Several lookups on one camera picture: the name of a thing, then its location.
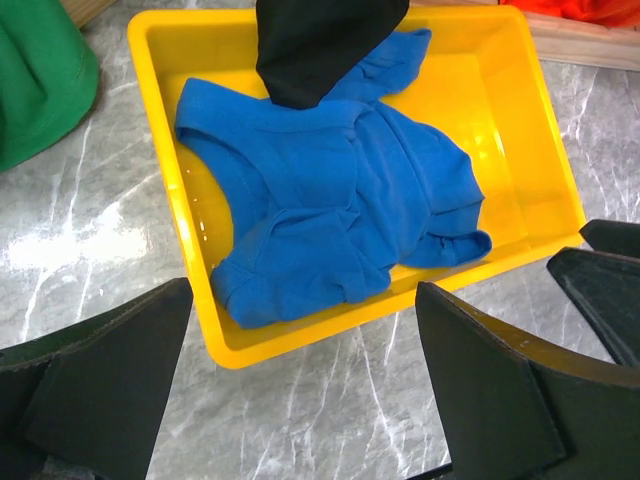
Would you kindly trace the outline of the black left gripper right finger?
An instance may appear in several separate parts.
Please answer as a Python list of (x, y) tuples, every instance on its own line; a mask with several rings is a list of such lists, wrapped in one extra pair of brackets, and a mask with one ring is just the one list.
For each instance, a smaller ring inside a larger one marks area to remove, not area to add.
[(494, 318), (432, 283), (422, 349), (451, 462), (445, 479), (636, 479), (639, 372)]

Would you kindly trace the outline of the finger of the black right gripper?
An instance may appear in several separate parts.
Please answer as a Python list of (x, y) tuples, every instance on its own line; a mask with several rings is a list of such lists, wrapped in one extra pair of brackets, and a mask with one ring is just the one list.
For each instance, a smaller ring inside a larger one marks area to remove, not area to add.
[(639, 260), (564, 248), (547, 270), (615, 363), (639, 366)]
[(580, 234), (595, 251), (638, 258), (640, 255), (640, 225), (613, 220), (593, 219)]

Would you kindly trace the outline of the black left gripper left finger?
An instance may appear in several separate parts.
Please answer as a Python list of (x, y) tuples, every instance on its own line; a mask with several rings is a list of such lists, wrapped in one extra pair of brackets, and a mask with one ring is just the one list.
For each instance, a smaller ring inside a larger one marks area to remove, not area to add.
[(110, 311), (1, 351), (1, 476), (49, 456), (145, 478), (192, 308), (174, 278)]

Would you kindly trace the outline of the blue tank top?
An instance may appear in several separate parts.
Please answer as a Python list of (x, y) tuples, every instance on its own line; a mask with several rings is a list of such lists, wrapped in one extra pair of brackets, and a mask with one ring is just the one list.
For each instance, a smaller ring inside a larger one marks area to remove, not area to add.
[(490, 252), (469, 155), (383, 102), (417, 78), (431, 37), (391, 33), (306, 110), (187, 80), (176, 135), (230, 207), (233, 247), (211, 282), (237, 324), (360, 303), (396, 265), (457, 267)]

